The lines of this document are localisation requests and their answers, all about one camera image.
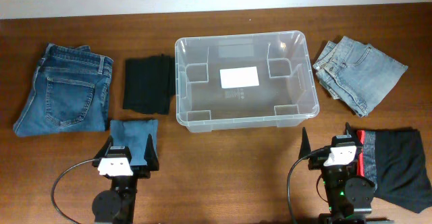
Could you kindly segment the small teal blue cloth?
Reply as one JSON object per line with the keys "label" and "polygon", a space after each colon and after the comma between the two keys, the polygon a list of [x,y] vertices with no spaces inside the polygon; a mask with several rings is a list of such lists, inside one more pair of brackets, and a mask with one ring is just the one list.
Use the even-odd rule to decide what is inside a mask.
{"label": "small teal blue cloth", "polygon": [[110,135],[114,146],[127,146],[132,160],[130,166],[148,165],[144,159],[146,143],[149,134],[152,136],[153,147],[157,152],[157,130],[159,122],[156,119],[138,121],[110,121]]}

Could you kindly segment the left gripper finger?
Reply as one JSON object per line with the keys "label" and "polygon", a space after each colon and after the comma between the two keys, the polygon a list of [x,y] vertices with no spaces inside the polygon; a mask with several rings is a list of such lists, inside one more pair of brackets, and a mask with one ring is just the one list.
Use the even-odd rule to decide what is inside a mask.
{"label": "left gripper finger", "polygon": [[109,136],[107,138],[106,142],[104,143],[104,145],[102,146],[102,148],[94,156],[94,159],[101,159],[101,158],[105,157],[107,155],[107,152],[111,148],[112,144],[113,144],[113,138],[112,138],[112,136]]}
{"label": "left gripper finger", "polygon": [[153,144],[153,137],[149,134],[146,141],[146,148],[144,152],[144,160],[146,161],[146,168],[149,171],[159,170],[159,160]]}

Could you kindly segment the black shorts red waistband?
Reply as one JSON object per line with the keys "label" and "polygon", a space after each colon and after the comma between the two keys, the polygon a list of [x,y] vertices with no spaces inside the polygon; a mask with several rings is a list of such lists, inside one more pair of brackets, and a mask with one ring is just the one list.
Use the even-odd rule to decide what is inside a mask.
{"label": "black shorts red waistband", "polygon": [[414,213],[431,207],[431,182],[418,130],[357,130],[363,145],[358,173],[375,184],[374,197]]}

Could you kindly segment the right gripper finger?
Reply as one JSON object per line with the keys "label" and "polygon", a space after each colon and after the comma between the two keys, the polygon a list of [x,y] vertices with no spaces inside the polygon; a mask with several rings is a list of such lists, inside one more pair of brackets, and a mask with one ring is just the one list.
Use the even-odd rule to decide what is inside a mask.
{"label": "right gripper finger", "polygon": [[307,134],[306,128],[303,127],[302,128],[302,139],[301,139],[301,145],[300,145],[300,152],[299,152],[298,158],[303,159],[303,158],[309,156],[310,153],[311,153],[311,146],[310,146],[310,142],[308,139],[308,134]]}
{"label": "right gripper finger", "polygon": [[348,122],[345,124],[345,131],[347,136],[346,146],[362,146],[356,131],[351,128]]}

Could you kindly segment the black cloth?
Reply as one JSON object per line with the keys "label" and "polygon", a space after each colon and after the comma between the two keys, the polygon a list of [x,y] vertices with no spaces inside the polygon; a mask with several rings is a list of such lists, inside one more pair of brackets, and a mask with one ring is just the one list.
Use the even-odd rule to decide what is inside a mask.
{"label": "black cloth", "polygon": [[175,87],[174,57],[161,54],[127,59],[123,108],[167,115]]}

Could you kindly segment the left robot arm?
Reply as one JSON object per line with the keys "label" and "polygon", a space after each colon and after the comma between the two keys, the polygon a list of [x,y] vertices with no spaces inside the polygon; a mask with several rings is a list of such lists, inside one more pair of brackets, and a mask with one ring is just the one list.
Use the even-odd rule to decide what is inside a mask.
{"label": "left robot arm", "polygon": [[159,160],[149,134],[144,145],[144,165],[132,166],[132,153],[127,146],[114,146],[110,136],[95,155],[93,167],[111,180],[111,188],[100,192],[92,202],[95,223],[132,223],[139,179],[148,179],[159,170]]}

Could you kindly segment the light blue denim shorts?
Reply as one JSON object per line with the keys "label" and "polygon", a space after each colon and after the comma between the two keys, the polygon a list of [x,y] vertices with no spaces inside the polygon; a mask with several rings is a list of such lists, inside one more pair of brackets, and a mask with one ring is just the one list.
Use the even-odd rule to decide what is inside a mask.
{"label": "light blue denim shorts", "polygon": [[370,44],[344,36],[329,41],[313,68],[333,99],[366,117],[391,91],[408,67]]}

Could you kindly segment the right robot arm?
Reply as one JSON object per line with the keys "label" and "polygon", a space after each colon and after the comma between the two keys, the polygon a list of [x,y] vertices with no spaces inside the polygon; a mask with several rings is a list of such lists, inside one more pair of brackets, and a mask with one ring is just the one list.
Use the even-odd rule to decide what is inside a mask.
{"label": "right robot arm", "polygon": [[329,213],[320,214],[320,223],[393,223],[389,219],[368,219],[375,184],[362,172],[363,144],[347,123],[345,134],[334,136],[331,144],[312,150],[306,129],[302,129],[299,160],[310,170],[319,170]]}

